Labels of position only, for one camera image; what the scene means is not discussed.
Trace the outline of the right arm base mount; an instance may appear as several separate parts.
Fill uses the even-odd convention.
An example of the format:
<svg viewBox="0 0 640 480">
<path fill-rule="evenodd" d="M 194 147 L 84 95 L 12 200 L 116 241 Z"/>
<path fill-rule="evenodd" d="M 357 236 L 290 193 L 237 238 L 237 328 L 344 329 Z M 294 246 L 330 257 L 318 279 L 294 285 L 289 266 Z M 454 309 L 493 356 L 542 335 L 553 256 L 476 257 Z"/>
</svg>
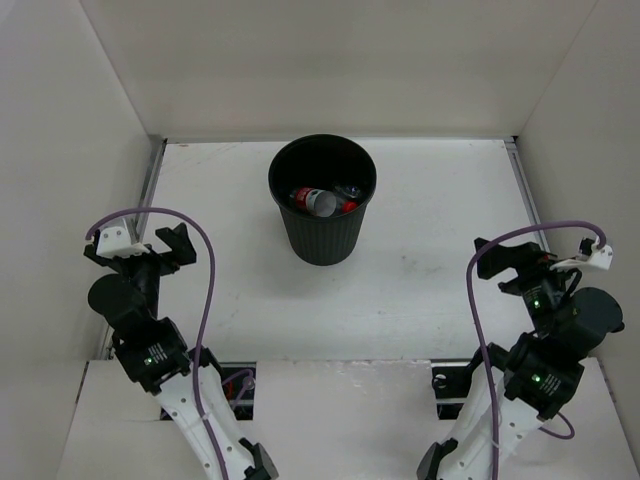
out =
<svg viewBox="0 0 640 480">
<path fill-rule="evenodd" d="M 431 362 L 431 386 L 439 420 L 455 420 L 464 406 L 471 385 L 466 373 L 468 364 L 468 360 Z"/>
</svg>

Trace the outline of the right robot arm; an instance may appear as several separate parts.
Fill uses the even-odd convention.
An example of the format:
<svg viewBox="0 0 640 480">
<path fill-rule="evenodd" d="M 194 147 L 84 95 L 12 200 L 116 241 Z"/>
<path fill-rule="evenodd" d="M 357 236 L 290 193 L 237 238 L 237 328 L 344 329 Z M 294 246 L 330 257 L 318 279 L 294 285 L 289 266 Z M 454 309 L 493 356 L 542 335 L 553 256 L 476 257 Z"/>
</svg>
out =
<svg viewBox="0 0 640 480">
<path fill-rule="evenodd" d="M 533 329 L 508 349 L 495 343 L 477 349 L 467 364 L 434 364 L 438 416 L 455 423 L 420 461 L 420 479 L 491 478 L 494 466 L 571 401 L 582 360 L 624 328 L 622 309 L 610 294 L 579 285 L 585 269 L 610 268 L 611 246 L 585 238 L 567 259 L 533 242 L 507 247 L 478 238 L 474 246 L 479 278 L 515 270 L 498 287 L 524 301 Z"/>
</svg>

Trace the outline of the clear bottle blue label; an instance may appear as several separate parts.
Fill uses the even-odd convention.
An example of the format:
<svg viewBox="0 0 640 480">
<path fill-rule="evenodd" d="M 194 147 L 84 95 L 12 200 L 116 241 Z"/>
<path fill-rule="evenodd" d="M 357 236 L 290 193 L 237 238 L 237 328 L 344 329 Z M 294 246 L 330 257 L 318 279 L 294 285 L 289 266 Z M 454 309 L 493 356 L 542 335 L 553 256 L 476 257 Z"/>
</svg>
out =
<svg viewBox="0 0 640 480">
<path fill-rule="evenodd" d="M 355 185 L 335 183 L 333 185 L 333 191 L 335 194 L 352 201 L 358 200 L 362 197 L 362 190 Z"/>
</svg>

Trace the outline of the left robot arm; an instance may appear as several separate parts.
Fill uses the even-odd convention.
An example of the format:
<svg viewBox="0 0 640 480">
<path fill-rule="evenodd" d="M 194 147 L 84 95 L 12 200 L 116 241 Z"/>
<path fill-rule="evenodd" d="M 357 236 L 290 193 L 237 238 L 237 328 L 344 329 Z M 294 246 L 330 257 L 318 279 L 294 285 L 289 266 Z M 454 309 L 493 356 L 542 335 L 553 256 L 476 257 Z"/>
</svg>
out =
<svg viewBox="0 0 640 480">
<path fill-rule="evenodd" d="M 111 327 L 113 350 L 131 382 L 167 413 L 210 479 L 276 479 L 265 448 L 241 430 L 224 393 L 224 373 L 207 348 L 189 348 L 176 324 L 158 316 L 160 280 L 196 262 L 185 224 L 156 232 L 168 251 L 135 241 L 125 224 L 97 231 L 84 255 L 111 269 L 88 293 Z"/>
</svg>

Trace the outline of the clear bottle red label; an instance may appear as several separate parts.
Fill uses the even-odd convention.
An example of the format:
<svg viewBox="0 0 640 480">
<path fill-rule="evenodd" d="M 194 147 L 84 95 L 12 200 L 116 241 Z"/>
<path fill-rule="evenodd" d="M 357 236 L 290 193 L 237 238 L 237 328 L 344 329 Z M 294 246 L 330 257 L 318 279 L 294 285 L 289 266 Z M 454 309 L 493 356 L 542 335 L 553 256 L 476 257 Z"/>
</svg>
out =
<svg viewBox="0 0 640 480">
<path fill-rule="evenodd" d="M 318 218 L 340 216 L 355 210 L 358 204 L 332 191 L 300 187 L 290 194 L 294 208 Z"/>
</svg>

